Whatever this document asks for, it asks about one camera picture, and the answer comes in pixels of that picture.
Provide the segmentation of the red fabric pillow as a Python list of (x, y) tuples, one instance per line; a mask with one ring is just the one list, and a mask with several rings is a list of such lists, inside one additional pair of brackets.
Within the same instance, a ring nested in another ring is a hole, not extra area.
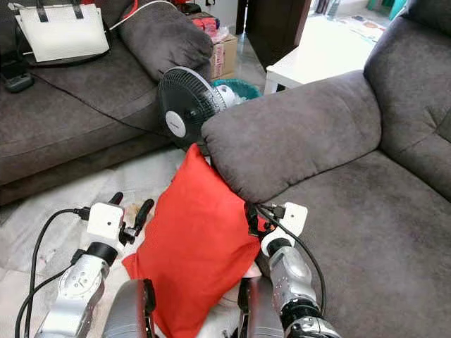
[(154, 285), (154, 324), (166, 338), (196, 338), (210, 309), (239, 284), (260, 251), (245, 200), (193, 144), (156, 202), (137, 251), (123, 258), (132, 279)]

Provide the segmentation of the dark grey fabric sofa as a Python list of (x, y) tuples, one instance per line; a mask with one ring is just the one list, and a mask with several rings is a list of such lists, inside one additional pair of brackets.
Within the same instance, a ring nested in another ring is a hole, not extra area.
[(97, 0), (109, 51), (0, 96), (0, 202), (9, 205), (171, 144), (156, 90), (177, 65), (209, 76), (213, 42), (154, 0)]
[(451, 0), (410, 0), (363, 70), (265, 94), (201, 129), (249, 202), (302, 239), (345, 338), (451, 338)]

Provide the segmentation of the robot right leg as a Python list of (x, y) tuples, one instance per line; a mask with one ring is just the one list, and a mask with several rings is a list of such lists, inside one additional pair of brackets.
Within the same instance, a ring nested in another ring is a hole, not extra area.
[(279, 313), (273, 307), (273, 284), (265, 277), (242, 279), (239, 326), (233, 338), (283, 338)]

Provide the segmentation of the black table fan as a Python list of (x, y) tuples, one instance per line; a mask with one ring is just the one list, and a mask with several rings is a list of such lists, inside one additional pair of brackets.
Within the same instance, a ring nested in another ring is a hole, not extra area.
[(178, 148), (202, 144), (201, 127), (216, 113), (245, 102), (232, 87), (213, 86), (199, 73), (182, 65), (167, 70), (158, 86), (162, 118)]

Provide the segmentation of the teal plastic basket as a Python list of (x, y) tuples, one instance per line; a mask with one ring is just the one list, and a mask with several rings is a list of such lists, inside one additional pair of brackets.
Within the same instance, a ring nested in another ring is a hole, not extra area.
[(257, 87), (241, 78), (219, 78), (212, 82), (212, 86), (219, 91), (226, 106), (234, 106), (261, 96)]

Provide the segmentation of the black charger device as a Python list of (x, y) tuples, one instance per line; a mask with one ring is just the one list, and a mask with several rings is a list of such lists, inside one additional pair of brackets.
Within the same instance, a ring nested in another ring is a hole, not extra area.
[(0, 55), (0, 76), (6, 91), (13, 94), (23, 92), (35, 83), (27, 63), (16, 51)]

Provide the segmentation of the brown cardboard box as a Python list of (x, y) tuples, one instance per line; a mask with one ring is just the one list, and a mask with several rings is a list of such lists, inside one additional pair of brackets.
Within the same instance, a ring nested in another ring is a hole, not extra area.
[(214, 44), (211, 56), (211, 77), (213, 80), (233, 76), (236, 69), (237, 38), (228, 35)]

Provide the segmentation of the white side table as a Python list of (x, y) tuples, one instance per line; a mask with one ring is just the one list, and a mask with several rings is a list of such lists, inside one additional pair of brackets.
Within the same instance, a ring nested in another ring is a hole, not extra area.
[(307, 19), (299, 46), (266, 68), (265, 94), (277, 92), (280, 86), (294, 88), (363, 70), (376, 42), (367, 41), (334, 19)]

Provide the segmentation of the dark brown wooden cabinet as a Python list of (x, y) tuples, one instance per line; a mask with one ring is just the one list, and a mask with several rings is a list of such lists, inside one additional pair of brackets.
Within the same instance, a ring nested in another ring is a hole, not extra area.
[(299, 46), (311, 3), (315, 0), (248, 0), (245, 34), (262, 68)]

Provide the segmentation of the red packet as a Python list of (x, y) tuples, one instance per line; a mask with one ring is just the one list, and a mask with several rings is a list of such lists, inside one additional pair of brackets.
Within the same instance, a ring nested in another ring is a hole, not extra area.
[(189, 19), (194, 26), (197, 26), (197, 28), (201, 29), (203, 32), (209, 35), (210, 38), (218, 35), (220, 22), (216, 17), (196, 13), (190, 15)]

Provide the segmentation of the teal plastic chair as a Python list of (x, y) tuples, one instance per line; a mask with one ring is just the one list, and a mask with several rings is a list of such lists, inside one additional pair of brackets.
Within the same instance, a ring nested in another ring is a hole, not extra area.
[(368, 0), (367, 8), (370, 11), (386, 14), (390, 20), (394, 20), (397, 14), (402, 12), (408, 0)]

